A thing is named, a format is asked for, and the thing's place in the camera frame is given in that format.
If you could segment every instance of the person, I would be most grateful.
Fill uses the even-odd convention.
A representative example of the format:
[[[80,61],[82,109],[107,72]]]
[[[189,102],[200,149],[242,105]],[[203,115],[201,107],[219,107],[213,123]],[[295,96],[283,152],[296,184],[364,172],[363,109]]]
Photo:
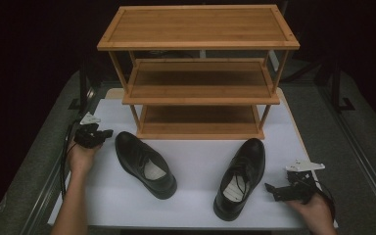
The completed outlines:
[[[66,196],[57,215],[51,234],[86,234],[87,213],[85,206],[85,182],[87,173],[93,166],[94,157],[102,146],[86,149],[71,143],[68,154],[70,163],[70,183]],[[319,194],[314,194],[309,203],[285,202],[304,219],[307,228],[314,235],[336,235],[329,207]]]

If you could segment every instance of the top shelf board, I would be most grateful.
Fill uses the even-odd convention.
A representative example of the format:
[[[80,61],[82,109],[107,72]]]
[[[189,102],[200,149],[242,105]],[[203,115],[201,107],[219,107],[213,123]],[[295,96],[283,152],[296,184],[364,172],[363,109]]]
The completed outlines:
[[[297,50],[276,5],[120,7],[100,51]]]

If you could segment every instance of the black leather shoe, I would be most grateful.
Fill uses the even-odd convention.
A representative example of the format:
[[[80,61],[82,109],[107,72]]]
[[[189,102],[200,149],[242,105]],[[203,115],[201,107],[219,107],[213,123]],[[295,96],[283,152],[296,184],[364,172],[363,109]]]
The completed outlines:
[[[263,143],[256,138],[247,140],[225,171],[213,202],[213,210],[219,218],[232,221],[239,216],[261,181],[264,167]]]
[[[118,161],[126,172],[138,178],[159,199],[176,191],[175,177],[164,158],[136,136],[123,131],[116,137]]]

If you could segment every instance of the bamboo shelf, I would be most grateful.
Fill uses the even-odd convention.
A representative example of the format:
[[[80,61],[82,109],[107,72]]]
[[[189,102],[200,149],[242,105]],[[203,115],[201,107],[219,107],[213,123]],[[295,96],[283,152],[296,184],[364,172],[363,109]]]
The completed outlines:
[[[299,49],[275,5],[120,7],[98,44],[108,51],[140,138],[264,138],[288,51]],[[264,50],[265,58],[139,59],[145,50]],[[284,50],[274,79],[268,50]],[[115,51],[129,51],[124,78]],[[142,105],[139,117],[134,108]],[[260,117],[256,105],[266,105]]]

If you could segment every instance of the wooden panel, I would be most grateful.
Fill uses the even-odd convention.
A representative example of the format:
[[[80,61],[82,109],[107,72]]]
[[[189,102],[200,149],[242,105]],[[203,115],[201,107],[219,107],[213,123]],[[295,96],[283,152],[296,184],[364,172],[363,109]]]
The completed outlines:
[[[124,104],[279,104],[262,59],[137,60]]]
[[[276,5],[120,7],[99,50],[298,49]]]
[[[144,106],[140,138],[263,139],[253,106]]]

